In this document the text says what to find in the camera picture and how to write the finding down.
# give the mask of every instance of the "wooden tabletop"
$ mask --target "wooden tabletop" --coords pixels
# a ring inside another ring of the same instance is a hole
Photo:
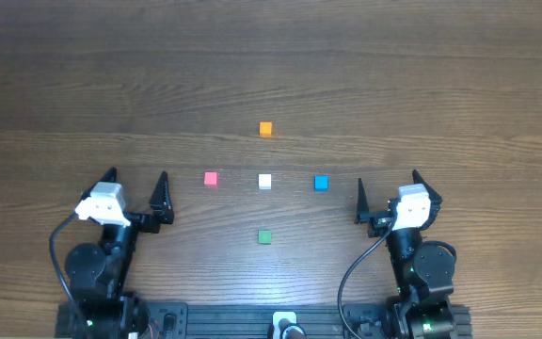
[[[372,244],[357,178],[379,210],[418,169],[475,337],[542,338],[542,1],[0,1],[0,335],[53,335],[48,236],[110,166],[129,210],[162,170],[176,208],[129,288],[194,304],[333,305]],[[396,294],[380,249],[346,301]]]

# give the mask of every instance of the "blue cube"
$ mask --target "blue cube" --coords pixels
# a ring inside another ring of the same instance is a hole
[[[327,191],[327,175],[315,175],[315,190],[317,192]]]

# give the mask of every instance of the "green cube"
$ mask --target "green cube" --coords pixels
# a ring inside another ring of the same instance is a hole
[[[259,244],[271,245],[271,231],[259,231]]]

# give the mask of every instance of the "white cube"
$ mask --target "white cube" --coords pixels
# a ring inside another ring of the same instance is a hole
[[[271,189],[271,174],[259,174],[259,189]]]

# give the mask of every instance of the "wood grain surface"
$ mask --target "wood grain surface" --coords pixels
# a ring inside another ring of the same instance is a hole
[[[333,304],[372,244],[357,178],[383,209],[418,169],[475,337],[542,338],[542,1],[0,0],[0,335],[53,334],[49,233],[110,166],[130,210],[161,170],[176,207],[129,287],[197,304]],[[345,299],[395,287],[380,250]]]

